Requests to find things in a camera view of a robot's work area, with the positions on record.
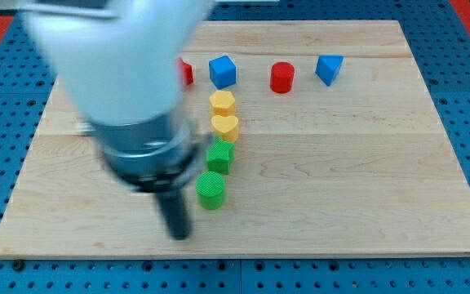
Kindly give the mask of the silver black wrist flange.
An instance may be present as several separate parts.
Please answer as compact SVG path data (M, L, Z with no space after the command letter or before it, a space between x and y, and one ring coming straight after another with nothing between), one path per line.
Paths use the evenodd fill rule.
M140 122L110 125L86 118L79 131L96 140L109 170L148 193L184 188L203 167L210 132L200 133L184 103Z

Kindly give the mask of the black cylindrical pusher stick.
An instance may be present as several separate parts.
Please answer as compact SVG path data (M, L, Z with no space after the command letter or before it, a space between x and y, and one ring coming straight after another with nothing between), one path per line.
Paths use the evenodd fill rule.
M183 192L176 189L157 193L156 199L170 236L176 240L186 239L192 226Z

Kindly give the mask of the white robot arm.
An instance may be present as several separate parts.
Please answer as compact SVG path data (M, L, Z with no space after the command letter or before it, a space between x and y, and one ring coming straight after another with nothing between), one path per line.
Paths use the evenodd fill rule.
M183 189L211 142L188 116L178 58L212 7L202 0L22 5L29 36L63 78L109 169L154 194L178 240L191 231Z

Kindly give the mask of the red block behind arm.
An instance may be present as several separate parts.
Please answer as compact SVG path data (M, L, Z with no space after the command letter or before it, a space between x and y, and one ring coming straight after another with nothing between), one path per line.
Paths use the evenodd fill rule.
M177 64L180 69L180 76L181 76L183 87L192 85L194 83L192 65L184 61L181 57L177 59Z

